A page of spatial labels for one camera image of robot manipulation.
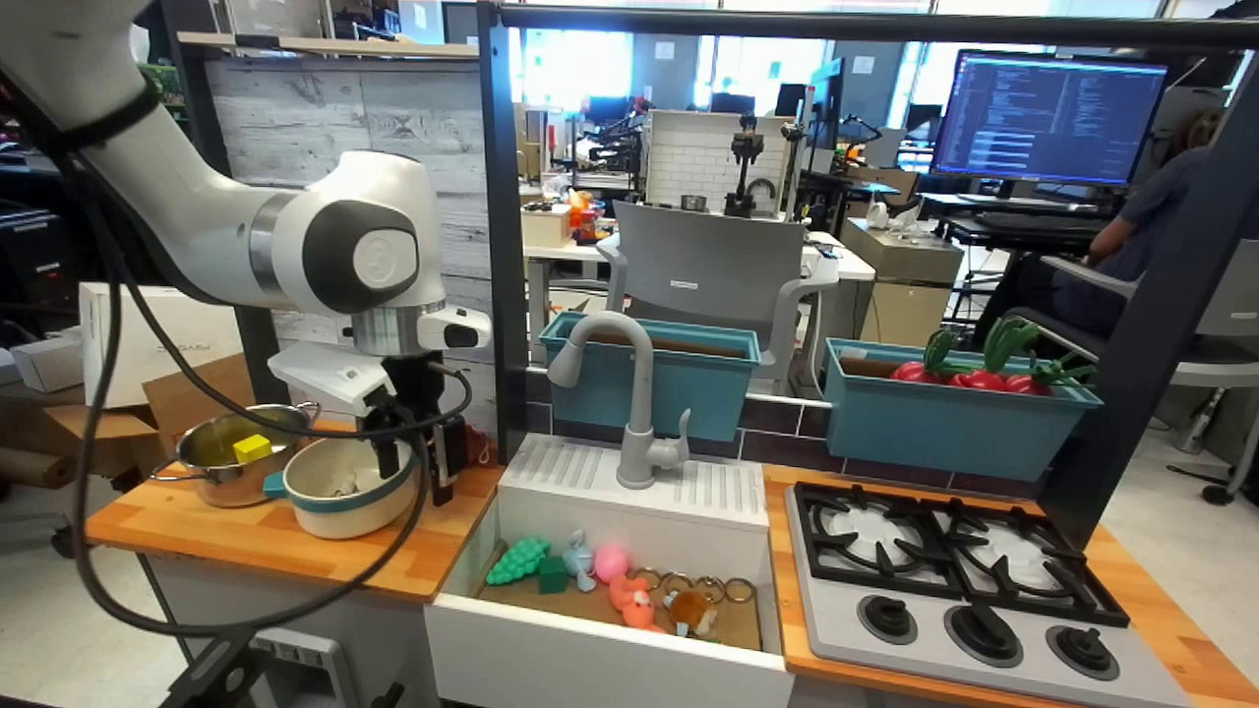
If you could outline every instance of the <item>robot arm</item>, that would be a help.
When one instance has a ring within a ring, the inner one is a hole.
[[[0,70],[51,126],[91,126],[147,91],[130,58],[130,22],[147,5],[0,0]],[[234,309],[352,317],[357,355],[307,347],[270,361],[344,414],[366,414],[366,386],[388,391],[382,360],[489,344],[483,317],[446,302],[436,200],[418,163],[348,153],[307,189],[251,189],[206,166],[164,109],[81,158],[143,217],[150,255],[181,290]]]

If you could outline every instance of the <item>sink faucet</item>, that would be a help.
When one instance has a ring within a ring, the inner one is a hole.
[[[619,310],[596,310],[588,317],[576,335],[564,344],[555,355],[548,379],[552,386],[580,386],[582,379],[582,347],[589,335],[615,330],[628,338],[632,349],[632,391],[628,391],[628,421],[622,436],[622,470],[619,483],[622,488],[655,488],[655,474],[681,474],[687,459],[687,421],[694,414],[681,414],[676,441],[657,441],[655,436],[655,338],[640,330],[636,320],[619,317]]]

